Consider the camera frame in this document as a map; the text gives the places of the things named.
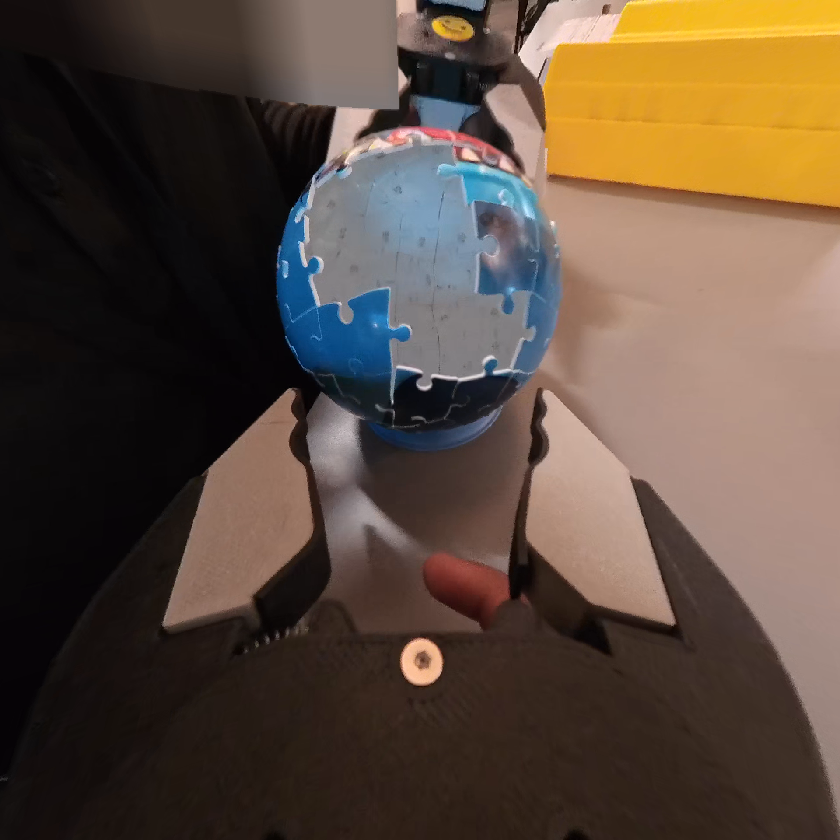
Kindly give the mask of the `person's black clothing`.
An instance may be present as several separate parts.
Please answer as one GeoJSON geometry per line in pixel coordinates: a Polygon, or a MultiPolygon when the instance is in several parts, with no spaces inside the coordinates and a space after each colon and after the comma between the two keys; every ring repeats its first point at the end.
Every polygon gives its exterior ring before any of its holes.
{"type": "Polygon", "coordinates": [[[336,108],[2,49],[2,781],[46,671],[189,480],[286,389],[291,205],[336,108]]]}

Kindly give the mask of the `white paper sheet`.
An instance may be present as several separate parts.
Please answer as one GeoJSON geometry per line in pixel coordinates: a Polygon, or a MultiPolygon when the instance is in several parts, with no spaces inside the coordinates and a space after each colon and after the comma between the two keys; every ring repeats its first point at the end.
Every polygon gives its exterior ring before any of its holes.
{"type": "Polygon", "coordinates": [[[519,57],[542,88],[557,48],[608,41],[622,11],[623,6],[612,3],[550,3],[525,38],[519,57]]]}

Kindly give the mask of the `person's right hand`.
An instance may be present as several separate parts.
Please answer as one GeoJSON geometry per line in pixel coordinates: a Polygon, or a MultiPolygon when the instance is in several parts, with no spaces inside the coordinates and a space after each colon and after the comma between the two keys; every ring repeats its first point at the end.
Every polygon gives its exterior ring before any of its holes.
{"type": "Polygon", "coordinates": [[[484,563],[435,553],[423,564],[422,576],[436,602],[489,631],[499,610],[512,602],[508,574],[484,563]]]}

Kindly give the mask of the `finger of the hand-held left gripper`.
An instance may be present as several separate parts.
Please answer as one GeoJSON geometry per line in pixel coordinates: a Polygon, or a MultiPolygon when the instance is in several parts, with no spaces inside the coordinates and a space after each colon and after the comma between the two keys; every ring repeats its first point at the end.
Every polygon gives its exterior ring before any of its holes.
{"type": "Polygon", "coordinates": [[[372,134],[417,125],[417,111],[412,98],[412,81],[400,70],[397,75],[400,82],[397,107],[372,110],[371,115],[364,119],[361,129],[357,132],[357,140],[362,140],[372,134]]]}
{"type": "Polygon", "coordinates": [[[526,174],[545,172],[543,91],[519,56],[494,66],[467,64],[462,77],[468,104],[478,109],[459,131],[510,156],[526,174]]]}

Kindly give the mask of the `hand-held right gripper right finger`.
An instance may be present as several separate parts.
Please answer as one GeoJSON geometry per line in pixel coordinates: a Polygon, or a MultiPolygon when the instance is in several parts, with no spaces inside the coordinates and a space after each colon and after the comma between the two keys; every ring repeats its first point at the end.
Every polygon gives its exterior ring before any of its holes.
{"type": "Polygon", "coordinates": [[[551,391],[539,388],[511,539],[510,595],[564,636],[604,622],[677,629],[633,479],[551,391]]]}

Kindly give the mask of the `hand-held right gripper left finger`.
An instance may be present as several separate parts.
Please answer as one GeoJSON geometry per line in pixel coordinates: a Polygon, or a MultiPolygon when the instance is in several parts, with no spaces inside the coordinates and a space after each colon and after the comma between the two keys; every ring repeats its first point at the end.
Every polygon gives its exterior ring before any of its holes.
{"type": "Polygon", "coordinates": [[[168,634],[293,628],[329,582],[307,407],[285,391],[208,469],[163,618],[168,634]]]}

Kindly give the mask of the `yellow plastic bin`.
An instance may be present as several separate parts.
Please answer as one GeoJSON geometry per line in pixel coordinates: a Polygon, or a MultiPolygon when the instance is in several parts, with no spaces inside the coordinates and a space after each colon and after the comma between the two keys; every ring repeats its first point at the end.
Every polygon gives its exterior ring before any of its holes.
{"type": "Polygon", "coordinates": [[[839,207],[839,2],[631,2],[559,42],[548,173],[839,207]]]}

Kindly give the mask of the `blue puzzle ball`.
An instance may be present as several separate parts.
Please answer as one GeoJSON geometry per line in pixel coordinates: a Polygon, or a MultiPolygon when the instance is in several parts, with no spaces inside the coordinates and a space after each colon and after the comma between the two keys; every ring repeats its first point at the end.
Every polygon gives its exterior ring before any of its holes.
{"type": "Polygon", "coordinates": [[[507,154],[401,128],[325,164],[291,209],[276,295],[290,351],[364,422],[469,424],[534,376],[558,321],[554,224],[507,154]]]}

